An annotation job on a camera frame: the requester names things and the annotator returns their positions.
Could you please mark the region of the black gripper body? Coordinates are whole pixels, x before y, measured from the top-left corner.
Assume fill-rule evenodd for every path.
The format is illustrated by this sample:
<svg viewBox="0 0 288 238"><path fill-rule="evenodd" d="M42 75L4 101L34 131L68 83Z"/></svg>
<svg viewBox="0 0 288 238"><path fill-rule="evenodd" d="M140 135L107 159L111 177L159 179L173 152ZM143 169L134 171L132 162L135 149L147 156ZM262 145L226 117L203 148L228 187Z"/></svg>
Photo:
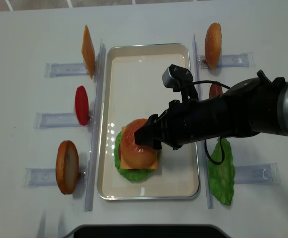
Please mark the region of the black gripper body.
<svg viewBox="0 0 288 238"><path fill-rule="evenodd" d="M168 109L156 120L158 139L174 150L185 144L202 141L201 127L197 122L199 106L199 101L195 99L187 102L170 101Z"/></svg>

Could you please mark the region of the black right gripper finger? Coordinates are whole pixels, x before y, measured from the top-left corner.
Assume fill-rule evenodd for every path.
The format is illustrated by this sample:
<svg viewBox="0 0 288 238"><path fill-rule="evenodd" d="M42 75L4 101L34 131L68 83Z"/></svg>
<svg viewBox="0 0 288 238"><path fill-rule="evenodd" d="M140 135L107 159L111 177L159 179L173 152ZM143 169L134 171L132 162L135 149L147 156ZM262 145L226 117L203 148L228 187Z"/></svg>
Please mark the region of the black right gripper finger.
<svg viewBox="0 0 288 238"><path fill-rule="evenodd" d="M158 114L150 115L149 118L147 119L147 125L153 125L157 119L158 119Z"/></svg>

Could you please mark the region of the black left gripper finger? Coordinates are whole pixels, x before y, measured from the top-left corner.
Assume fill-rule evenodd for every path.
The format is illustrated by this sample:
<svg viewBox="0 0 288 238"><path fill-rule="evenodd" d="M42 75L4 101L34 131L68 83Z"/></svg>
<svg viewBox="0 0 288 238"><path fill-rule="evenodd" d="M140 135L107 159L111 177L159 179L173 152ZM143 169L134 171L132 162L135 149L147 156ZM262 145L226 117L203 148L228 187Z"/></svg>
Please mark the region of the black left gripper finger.
<svg viewBox="0 0 288 238"><path fill-rule="evenodd" d="M155 150L161 150L161 133L153 125L144 125L134 133L135 143L148 146Z"/></svg>

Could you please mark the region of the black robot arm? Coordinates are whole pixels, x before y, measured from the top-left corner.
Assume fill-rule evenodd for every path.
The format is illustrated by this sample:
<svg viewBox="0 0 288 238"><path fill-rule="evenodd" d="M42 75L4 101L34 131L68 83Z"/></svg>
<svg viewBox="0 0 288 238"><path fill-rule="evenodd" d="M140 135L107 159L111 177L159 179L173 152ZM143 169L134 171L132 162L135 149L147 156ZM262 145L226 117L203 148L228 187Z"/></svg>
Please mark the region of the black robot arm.
<svg viewBox="0 0 288 238"><path fill-rule="evenodd" d="M245 138L259 133L288 136L288 82L269 80L262 71L225 93L206 100L172 100L160 115L151 115L135 134L137 145L159 150L214 137Z"/></svg>

